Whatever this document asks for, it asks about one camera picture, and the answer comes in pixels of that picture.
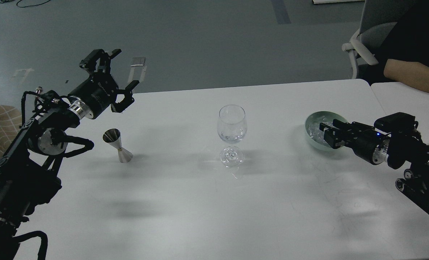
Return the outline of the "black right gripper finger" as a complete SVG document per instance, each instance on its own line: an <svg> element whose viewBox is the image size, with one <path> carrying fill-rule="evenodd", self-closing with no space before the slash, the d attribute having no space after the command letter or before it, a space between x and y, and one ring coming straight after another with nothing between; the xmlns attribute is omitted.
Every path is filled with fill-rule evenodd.
<svg viewBox="0 0 429 260"><path fill-rule="evenodd" d="M324 140L332 149L340 147L353 148L353 130L326 129L324 130Z"/></svg>
<svg viewBox="0 0 429 260"><path fill-rule="evenodd" d="M358 122L345 123L340 120L333 120L331 124L320 123L319 130L322 132L325 132L326 130L340 131L346 135L375 134L375 128L373 126Z"/></svg>

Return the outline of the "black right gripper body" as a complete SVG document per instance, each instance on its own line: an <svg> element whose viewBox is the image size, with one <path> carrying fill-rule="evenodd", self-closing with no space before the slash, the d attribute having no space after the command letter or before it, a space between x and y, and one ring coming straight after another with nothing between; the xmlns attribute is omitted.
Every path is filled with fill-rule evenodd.
<svg viewBox="0 0 429 260"><path fill-rule="evenodd" d="M373 126L351 123L348 147L356 156L372 165L383 163L388 156L389 137Z"/></svg>

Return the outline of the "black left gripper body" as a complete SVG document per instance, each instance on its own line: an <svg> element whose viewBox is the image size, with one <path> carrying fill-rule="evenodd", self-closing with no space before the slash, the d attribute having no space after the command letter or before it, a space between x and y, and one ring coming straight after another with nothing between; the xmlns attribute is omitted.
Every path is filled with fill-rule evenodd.
<svg viewBox="0 0 429 260"><path fill-rule="evenodd" d="M90 75L69 94L69 100L81 100L89 108L87 118L95 120L112 102L117 100L118 85L110 74Z"/></svg>

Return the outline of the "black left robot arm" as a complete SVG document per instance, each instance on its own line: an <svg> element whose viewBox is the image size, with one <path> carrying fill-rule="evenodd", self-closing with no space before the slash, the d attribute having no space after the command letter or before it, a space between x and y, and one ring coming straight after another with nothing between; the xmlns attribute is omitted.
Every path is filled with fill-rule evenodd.
<svg viewBox="0 0 429 260"><path fill-rule="evenodd" d="M88 78L68 95L51 90L44 94L24 92L21 98L22 125L15 139L0 158L0 260L13 260L20 244L40 238L37 259L47 254L48 237L42 231L16 235L20 224L28 222L35 207L47 204L61 189L58 172L64 158L85 153L94 148L92 140L67 135L84 118L96 119L107 108L121 113L135 99L133 89L139 81L131 81L125 89L111 75L111 61L121 53L95 49L80 63ZM34 115L25 119L27 95L38 98Z"/></svg>

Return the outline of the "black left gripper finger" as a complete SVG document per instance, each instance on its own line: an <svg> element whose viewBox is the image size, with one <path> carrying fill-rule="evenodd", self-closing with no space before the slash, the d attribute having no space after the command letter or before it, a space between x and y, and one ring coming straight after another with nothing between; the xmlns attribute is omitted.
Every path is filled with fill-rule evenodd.
<svg viewBox="0 0 429 260"><path fill-rule="evenodd" d="M95 49L89 53L79 63L79 67L89 74L88 79L92 79L95 75L111 75L111 61L120 53L121 49L114 49L110 54L103 49Z"/></svg>
<svg viewBox="0 0 429 260"><path fill-rule="evenodd" d="M135 89L135 87L138 86L140 83L139 80L133 80L131 81L125 89L117 89L114 90L114 96L115 99L111 103L111 110L115 113L122 113L124 110L126 110L132 103L134 103L135 99L132 97L133 93L132 91ZM123 99L120 102L117 102L117 96L123 95Z"/></svg>

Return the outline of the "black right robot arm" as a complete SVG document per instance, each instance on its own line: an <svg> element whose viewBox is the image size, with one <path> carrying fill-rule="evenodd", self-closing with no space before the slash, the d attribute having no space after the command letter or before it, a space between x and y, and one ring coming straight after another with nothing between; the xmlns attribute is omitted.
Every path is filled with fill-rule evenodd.
<svg viewBox="0 0 429 260"><path fill-rule="evenodd" d="M325 142L333 149L348 147L372 165L386 162L399 169L406 162L404 177L395 186L404 196L429 214L429 145L422 141L413 115L397 112L378 118L373 126L334 119L320 123Z"/></svg>

